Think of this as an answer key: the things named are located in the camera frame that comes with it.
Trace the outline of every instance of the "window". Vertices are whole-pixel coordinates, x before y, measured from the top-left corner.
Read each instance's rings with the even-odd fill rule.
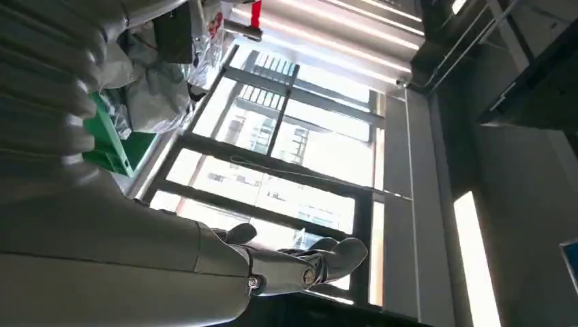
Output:
[[[297,78],[295,86],[300,89],[357,110],[370,111],[370,92],[365,85],[309,65],[300,65]]]
[[[371,187],[383,167],[375,146],[384,117],[373,93],[280,56],[239,47],[231,54],[143,200],[212,228],[249,222],[272,249],[357,237],[371,247],[371,264],[322,292],[379,304],[370,298],[383,263]]]
[[[224,78],[193,132],[266,154],[283,99],[281,95]]]
[[[281,124],[273,157],[358,185],[373,183],[373,151],[368,143],[286,121],[291,120],[284,119]],[[305,131],[302,135],[306,137],[298,136],[297,131]]]
[[[183,149],[175,161],[201,154]],[[233,200],[265,208],[276,213],[300,219],[301,215],[311,215],[328,228],[351,234],[355,201],[326,191],[293,183],[243,166],[234,165],[214,157],[198,160],[199,166],[190,166],[197,171],[195,177],[180,178],[174,182],[208,191]]]

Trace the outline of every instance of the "metal rod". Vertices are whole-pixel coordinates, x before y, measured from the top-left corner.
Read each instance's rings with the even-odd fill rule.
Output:
[[[268,157],[270,157],[271,154],[273,153],[273,148],[275,147],[275,143],[277,142],[279,130],[281,129],[281,123],[283,122],[283,116],[285,116],[285,110],[287,109],[287,104],[289,103],[289,99],[291,98],[291,90],[293,88],[295,80],[297,79],[297,74],[299,74],[299,66],[295,67],[293,75],[291,75],[291,80],[289,81],[288,85],[289,87],[287,88],[285,99],[283,99],[283,105],[281,106],[281,110],[279,111],[279,117],[277,118],[277,122],[275,123],[275,129],[273,130],[271,142],[269,143],[269,148],[267,149]]]
[[[448,58],[453,54],[453,52],[455,51],[455,49],[457,49],[457,46],[461,43],[461,41],[463,40],[463,38],[468,34],[468,32],[472,29],[472,27],[474,27],[474,25],[476,24],[476,22],[478,21],[478,19],[480,19],[480,17],[483,15],[483,13],[486,11],[486,9],[488,9],[488,5],[486,4],[484,6],[484,8],[482,8],[482,10],[480,10],[480,12],[478,13],[478,16],[476,16],[476,18],[474,18],[474,20],[472,21],[472,23],[470,24],[470,26],[468,26],[468,28],[466,29],[466,31],[464,31],[464,33],[461,35],[461,37],[459,37],[459,39],[455,42],[454,46],[450,49],[450,51],[444,56],[443,60],[438,64],[438,66],[433,70],[433,72],[431,73],[431,76],[429,77],[429,80],[427,80],[427,82],[424,85],[419,85],[416,84],[418,87],[428,87],[431,82],[433,81],[433,79],[436,77],[436,75],[438,75],[438,72],[440,71],[440,68],[446,63],[446,61],[448,60]]]
[[[257,42],[261,41],[263,37],[263,31],[260,29],[255,29],[228,19],[223,20],[223,29],[231,33],[239,33],[246,38]]]
[[[465,51],[463,51],[461,53],[461,55],[457,58],[457,60],[450,66],[450,68],[448,70],[446,70],[446,73],[440,78],[439,81],[437,81],[437,83],[431,88],[431,91],[427,94],[428,96],[430,96],[437,88],[438,86],[446,79],[446,77],[451,73],[451,71],[454,69],[454,67],[461,61],[461,59],[463,58],[463,56],[465,56],[468,51],[470,51],[470,49],[479,43],[479,40],[481,38],[481,36],[484,34],[484,32],[486,32],[491,26],[492,24],[495,23],[495,20],[492,18],[488,25],[486,25],[486,27],[484,27],[484,29],[482,30],[482,33],[480,33],[475,39],[474,41],[466,48]]]
[[[170,181],[162,181],[159,184],[159,190],[182,196],[184,198],[193,199],[195,201],[209,204],[211,206],[230,210],[235,213],[240,213],[242,215],[247,215],[249,217],[255,217],[257,219],[275,223],[277,225],[282,225],[295,230],[305,229],[306,232],[315,235],[333,237],[336,240],[343,240],[349,236],[341,230],[335,230],[333,228],[321,226],[316,223],[290,217],[281,213],[276,213],[275,211],[270,211],[268,209],[263,209],[258,206],[253,206],[251,204],[246,204],[241,201],[226,198],[218,194],[195,189],[193,187],[187,187]]]

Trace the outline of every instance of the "glass pane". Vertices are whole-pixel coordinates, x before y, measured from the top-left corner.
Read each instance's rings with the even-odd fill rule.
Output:
[[[369,88],[326,70],[299,65],[296,87],[369,112]]]
[[[200,158],[200,153],[182,149],[166,177],[167,181],[189,185]]]
[[[181,150],[168,179],[348,234],[353,231],[353,199],[191,150]]]
[[[371,186],[373,151],[368,143],[299,122],[279,129],[273,157],[358,185]]]
[[[290,99],[287,103],[286,116],[357,140],[365,142],[369,140],[368,123],[338,112],[324,110]]]
[[[279,249],[306,250],[321,239],[321,236],[307,233],[305,230],[293,230],[163,191],[158,191],[155,194],[151,201],[151,208],[176,212],[180,217],[193,219],[210,228],[221,230],[230,230],[241,223],[250,223],[257,230],[257,236],[251,241],[251,244],[274,251]],[[345,276],[331,284],[343,290],[349,290],[350,277]]]
[[[224,78],[193,132],[266,154],[283,100],[281,95]]]

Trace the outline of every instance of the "pipe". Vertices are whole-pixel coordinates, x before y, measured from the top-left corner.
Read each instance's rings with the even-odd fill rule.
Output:
[[[470,49],[475,44],[482,44],[485,41],[485,39],[488,38],[488,36],[491,34],[491,32],[493,32],[496,29],[496,27],[498,27],[499,25],[502,24],[502,22],[504,21],[506,16],[512,11],[512,9],[514,9],[514,7],[518,3],[518,1],[519,0],[513,0],[508,5],[508,7],[504,10],[504,12],[502,12],[500,17],[498,17],[497,19],[492,18],[489,21],[489,23],[486,25],[486,27],[484,27],[484,29],[480,32],[480,34],[478,34],[478,37],[476,37],[476,39],[474,39],[474,41],[472,41],[472,43],[464,50],[464,52],[458,57],[458,59],[450,66],[450,68],[440,78],[440,80],[431,88],[431,91],[428,93],[428,96],[431,95],[438,88],[438,86],[444,81],[444,79],[451,73],[451,71],[454,69],[454,67],[461,61],[463,56],[465,56],[466,53],[468,53],[468,51],[470,51]]]
[[[485,5],[484,8],[482,8],[482,10],[480,10],[478,16],[476,16],[476,18],[474,18],[474,20],[470,23],[470,26],[468,26],[468,28],[466,29],[466,31],[464,31],[463,34],[461,34],[461,37],[459,37],[459,39],[455,42],[454,46],[450,49],[450,51],[444,56],[443,60],[438,64],[438,66],[433,70],[433,72],[431,73],[431,76],[429,77],[429,80],[427,80],[427,82],[423,85],[420,84],[416,84],[413,83],[415,85],[417,85],[418,87],[421,88],[426,88],[428,87],[431,82],[433,81],[433,79],[436,77],[436,75],[438,74],[438,72],[440,71],[440,68],[446,63],[446,61],[448,60],[448,58],[453,54],[453,52],[455,51],[455,49],[457,48],[457,46],[461,43],[461,41],[463,40],[463,38],[468,34],[468,32],[472,29],[472,27],[476,24],[476,22],[478,21],[478,19],[480,19],[480,17],[482,16],[482,14],[485,12],[485,10],[488,9],[488,5]]]
[[[448,75],[451,73],[451,71],[453,70],[453,68],[461,61],[461,59],[463,58],[463,56],[465,56],[465,55],[468,53],[468,51],[470,51],[470,49],[471,49],[474,45],[476,45],[476,44],[478,43],[478,41],[481,39],[482,34],[483,34],[484,32],[486,32],[486,31],[492,26],[492,24],[493,24],[494,22],[495,22],[495,20],[492,18],[492,19],[489,21],[488,25],[486,25],[486,27],[484,27],[484,29],[482,30],[482,33],[480,33],[480,34],[476,37],[476,39],[466,48],[466,50],[461,53],[461,55],[460,55],[460,56],[457,58],[457,60],[450,66],[450,68],[446,71],[446,73],[445,73],[445,74],[440,78],[440,80],[437,81],[437,83],[431,88],[431,91],[427,94],[428,96],[430,96],[430,95],[436,90],[436,88],[441,84],[441,82],[444,81],[444,79],[446,78],[446,76],[448,76]]]
[[[249,40],[260,42],[263,37],[263,31],[259,28],[243,25],[232,20],[223,20],[223,29],[231,33],[239,33]]]

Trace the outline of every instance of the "cable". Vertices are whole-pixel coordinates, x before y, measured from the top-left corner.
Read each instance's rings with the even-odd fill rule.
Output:
[[[271,172],[284,172],[286,174],[293,174],[293,175],[297,175],[297,176],[314,178],[314,179],[318,179],[320,181],[328,181],[328,182],[337,183],[337,184],[348,186],[348,187],[353,187],[356,189],[362,189],[363,191],[370,191],[373,193],[379,193],[379,194],[382,194],[384,196],[395,196],[396,198],[402,198],[402,199],[407,200],[407,201],[412,201],[412,198],[408,198],[407,196],[404,196],[404,195],[399,194],[399,193],[391,192],[391,191],[374,189],[372,187],[365,187],[365,186],[360,186],[360,185],[355,185],[355,184],[350,184],[350,183],[343,183],[340,181],[336,181],[335,179],[324,178],[324,177],[319,177],[319,176],[314,176],[314,175],[309,175],[309,174],[301,174],[300,172],[289,172],[287,170],[278,170],[278,169],[273,169],[273,168],[261,166],[258,163],[254,163],[254,162],[250,162],[249,160],[246,160],[245,158],[241,157],[240,155],[232,155],[229,159],[231,160],[232,163],[243,166],[243,167],[257,167],[257,168],[260,168],[263,170],[268,170]]]

